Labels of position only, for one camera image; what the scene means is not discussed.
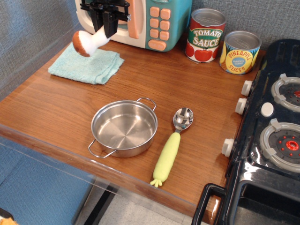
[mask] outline white knob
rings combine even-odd
[[[238,103],[235,107],[235,112],[239,115],[242,115],[246,106],[247,99],[246,98],[239,98]]]
[[[269,117],[273,114],[274,112],[274,106],[270,102],[266,102],[262,105],[261,108],[261,114],[264,117]]]
[[[233,149],[233,143],[234,139],[225,139],[223,147],[222,147],[222,154],[225,155],[226,157],[230,156],[230,153]]]
[[[252,86],[252,81],[245,81],[242,88],[242,95],[248,97],[251,86]]]

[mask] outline microwave button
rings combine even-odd
[[[150,40],[148,42],[148,45],[150,48],[159,50],[159,51],[163,51],[167,47],[167,44],[164,41],[159,41],[159,40],[154,40],[154,39]]]
[[[157,29],[150,29],[150,37],[158,38],[159,31]]]
[[[150,8],[150,16],[159,17],[159,8],[158,7],[151,7]]]
[[[150,27],[158,28],[159,27],[159,20],[158,19],[150,19]]]
[[[170,29],[170,22],[167,21],[167,20],[162,20],[162,21],[160,22],[160,28],[161,28],[162,30],[169,30],[169,29]]]
[[[164,40],[164,41],[169,40],[169,37],[170,37],[170,33],[168,31],[161,31],[159,33],[159,38]]]
[[[171,18],[171,10],[169,10],[168,8],[163,8],[160,11],[160,18],[162,18],[163,20],[168,20]]]

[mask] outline pineapple slices can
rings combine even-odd
[[[213,61],[218,53],[226,17],[211,8],[192,12],[187,38],[186,55],[196,62]]]
[[[262,40],[254,33],[237,30],[225,36],[220,66],[232,74],[246,74],[255,64]]]

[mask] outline wooden countertop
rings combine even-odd
[[[185,44],[183,37],[171,51],[155,52],[110,41],[102,49],[120,53],[125,61],[105,85],[49,74],[62,50],[0,102],[0,135],[193,216],[205,184],[225,185],[228,158],[221,154],[222,145],[238,132],[241,116],[235,106],[244,81],[255,78],[264,51],[251,73],[233,75],[219,66],[221,51],[210,63],[195,63],[185,55]],[[158,129],[149,149],[131,158],[92,156],[94,114],[108,103],[140,97],[157,104]],[[167,181],[155,188],[149,182],[181,107],[192,109],[194,121],[181,133]]]

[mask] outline light blue towel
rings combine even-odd
[[[119,70],[120,54],[97,49],[90,57],[77,53],[71,43],[49,67],[50,74],[91,84],[105,84]]]

